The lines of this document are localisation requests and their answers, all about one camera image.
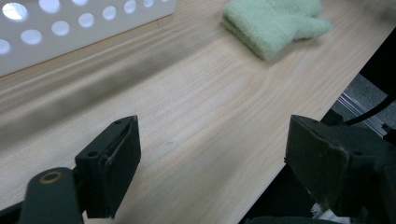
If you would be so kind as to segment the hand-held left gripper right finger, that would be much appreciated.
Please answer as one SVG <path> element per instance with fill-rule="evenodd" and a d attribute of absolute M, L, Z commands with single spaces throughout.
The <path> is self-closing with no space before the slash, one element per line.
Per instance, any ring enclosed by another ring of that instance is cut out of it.
<path fill-rule="evenodd" d="M 337 216 L 396 217 L 396 146 L 367 129 L 293 115 L 285 163 Z"/>

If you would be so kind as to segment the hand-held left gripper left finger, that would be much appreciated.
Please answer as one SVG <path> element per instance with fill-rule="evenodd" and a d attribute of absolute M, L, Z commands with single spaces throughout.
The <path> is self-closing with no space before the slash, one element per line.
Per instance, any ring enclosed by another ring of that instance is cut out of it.
<path fill-rule="evenodd" d="M 88 218 L 114 218 L 141 159 L 138 118 L 113 121 L 75 157 Z"/>

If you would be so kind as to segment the white perforated plastic basket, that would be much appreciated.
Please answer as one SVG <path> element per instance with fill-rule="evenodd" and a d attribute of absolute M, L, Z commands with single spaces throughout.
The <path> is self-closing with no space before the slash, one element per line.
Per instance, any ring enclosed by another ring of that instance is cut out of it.
<path fill-rule="evenodd" d="M 172 14 L 177 0 L 0 0 L 0 77 Z"/>

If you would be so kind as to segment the light green fuzzy glove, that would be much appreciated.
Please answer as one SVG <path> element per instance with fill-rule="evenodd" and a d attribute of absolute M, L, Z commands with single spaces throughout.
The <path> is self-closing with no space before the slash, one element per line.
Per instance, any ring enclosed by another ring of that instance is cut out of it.
<path fill-rule="evenodd" d="M 258 57 L 275 57 L 292 41 L 324 35 L 332 25 L 318 17 L 320 0 L 231 0 L 223 24 Z"/>

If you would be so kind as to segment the aluminium frame rail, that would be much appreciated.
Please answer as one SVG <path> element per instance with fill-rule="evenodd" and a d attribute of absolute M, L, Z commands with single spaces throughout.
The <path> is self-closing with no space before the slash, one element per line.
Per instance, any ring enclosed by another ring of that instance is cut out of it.
<path fill-rule="evenodd" d="M 352 124 L 363 122 L 381 137 L 388 133 L 389 126 L 376 116 L 379 112 L 383 111 L 390 105 L 388 97 L 372 109 L 367 109 L 355 98 L 344 92 L 339 96 L 337 101 L 355 115 L 355 118 L 351 120 Z"/>

